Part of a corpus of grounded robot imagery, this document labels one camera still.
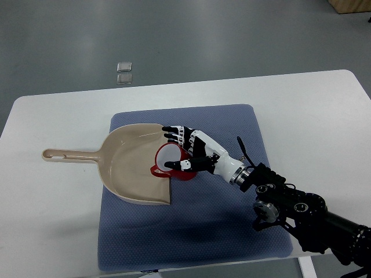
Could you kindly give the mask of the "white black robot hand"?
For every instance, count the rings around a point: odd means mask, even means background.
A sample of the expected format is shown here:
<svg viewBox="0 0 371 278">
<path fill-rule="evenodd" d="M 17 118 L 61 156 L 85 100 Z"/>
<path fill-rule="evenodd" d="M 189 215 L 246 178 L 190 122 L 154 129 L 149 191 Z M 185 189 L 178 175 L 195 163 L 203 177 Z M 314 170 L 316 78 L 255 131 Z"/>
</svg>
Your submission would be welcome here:
<svg viewBox="0 0 371 278">
<path fill-rule="evenodd" d="M 218 142 L 200 130 L 186 126 L 166 126 L 162 130 L 168 142 L 173 142 L 190 154 L 190 158 L 177 162 L 182 171 L 207 171 L 221 176 L 230 184 L 242 185 L 252 172 L 253 164 L 246 166 L 232 158 Z"/>
</svg>

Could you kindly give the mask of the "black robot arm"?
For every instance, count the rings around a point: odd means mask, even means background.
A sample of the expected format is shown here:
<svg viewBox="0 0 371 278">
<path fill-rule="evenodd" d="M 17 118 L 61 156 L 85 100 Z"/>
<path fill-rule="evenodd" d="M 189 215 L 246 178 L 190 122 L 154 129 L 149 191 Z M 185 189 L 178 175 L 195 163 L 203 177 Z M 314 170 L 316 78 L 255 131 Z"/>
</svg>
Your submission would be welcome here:
<svg viewBox="0 0 371 278">
<path fill-rule="evenodd" d="M 328 211 L 323 197 L 288 184 L 284 177 L 263 163 L 248 166 L 235 179 L 242 192 L 255 187 L 256 219 L 252 227 L 262 231 L 280 226 L 297 239 L 301 249 L 324 254 L 330 250 L 342 265 L 360 268 L 346 277 L 370 277 L 370 228 Z"/>
</svg>

